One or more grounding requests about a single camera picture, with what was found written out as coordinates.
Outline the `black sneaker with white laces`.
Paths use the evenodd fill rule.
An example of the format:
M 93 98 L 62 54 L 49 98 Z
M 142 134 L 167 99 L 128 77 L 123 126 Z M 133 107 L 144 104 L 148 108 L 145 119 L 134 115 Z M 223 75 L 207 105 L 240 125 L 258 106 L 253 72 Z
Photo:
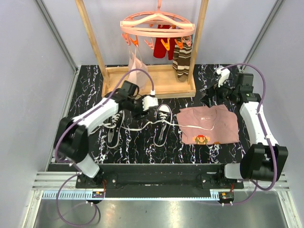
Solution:
M 213 131 L 215 128 L 215 124 L 212 125 L 211 128 L 203 128 L 201 126 L 196 125 L 180 125 L 174 124 L 173 114 L 171 108 L 167 104 L 161 104 L 156 111 L 155 114 L 155 122 L 148 121 L 142 128 L 128 128 L 123 127 L 123 129 L 132 131 L 132 132 L 140 132 L 144 130 L 148 125 L 156 125 L 155 130 L 156 133 L 153 138 L 153 143 L 157 147 L 162 147 L 167 141 L 167 135 L 169 132 L 169 128 L 171 126 L 178 126 L 179 128 L 191 128 L 191 129 L 199 129 L 204 131 Z

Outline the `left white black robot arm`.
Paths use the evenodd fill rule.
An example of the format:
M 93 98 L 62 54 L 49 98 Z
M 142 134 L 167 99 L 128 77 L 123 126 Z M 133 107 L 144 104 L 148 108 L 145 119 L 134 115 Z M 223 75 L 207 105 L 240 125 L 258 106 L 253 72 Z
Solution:
M 155 97 L 152 87 L 149 96 L 136 100 L 133 98 L 138 86 L 124 81 L 120 88 L 108 93 L 96 106 L 72 119 L 64 117 L 60 120 L 54 141 L 55 157 L 62 154 L 71 160 L 78 171 L 86 176 L 86 183 L 92 188 L 98 188 L 103 181 L 99 174 L 99 166 L 88 154 L 89 135 L 109 117 L 121 110 L 133 112 L 136 116 L 144 114 L 149 109 L 144 102 Z

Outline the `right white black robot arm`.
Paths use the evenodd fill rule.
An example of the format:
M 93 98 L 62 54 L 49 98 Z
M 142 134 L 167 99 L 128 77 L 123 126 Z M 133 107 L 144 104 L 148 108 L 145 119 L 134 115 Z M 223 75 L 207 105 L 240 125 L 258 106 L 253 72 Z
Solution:
M 220 188 L 227 188 L 233 179 L 278 181 L 285 162 L 288 150 L 280 146 L 272 135 L 264 116 L 262 98 L 253 92 L 253 79 L 251 73 L 236 74 L 232 79 L 232 86 L 227 83 L 230 71 L 218 70 L 218 82 L 206 90 L 201 102 L 208 107 L 214 103 L 222 104 L 230 101 L 237 106 L 242 116 L 250 139 L 250 148 L 237 165 L 226 165 L 224 172 L 218 174 L 216 184 Z

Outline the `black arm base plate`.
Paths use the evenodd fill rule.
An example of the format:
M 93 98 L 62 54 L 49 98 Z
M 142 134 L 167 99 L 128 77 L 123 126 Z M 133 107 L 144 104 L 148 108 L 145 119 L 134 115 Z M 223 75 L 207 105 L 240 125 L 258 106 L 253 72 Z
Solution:
M 105 198 L 128 200 L 215 198 L 211 190 L 241 190 L 224 176 L 222 164 L 104 164 L 93 179 L 81 175 L 77 189 L 101 189 Z

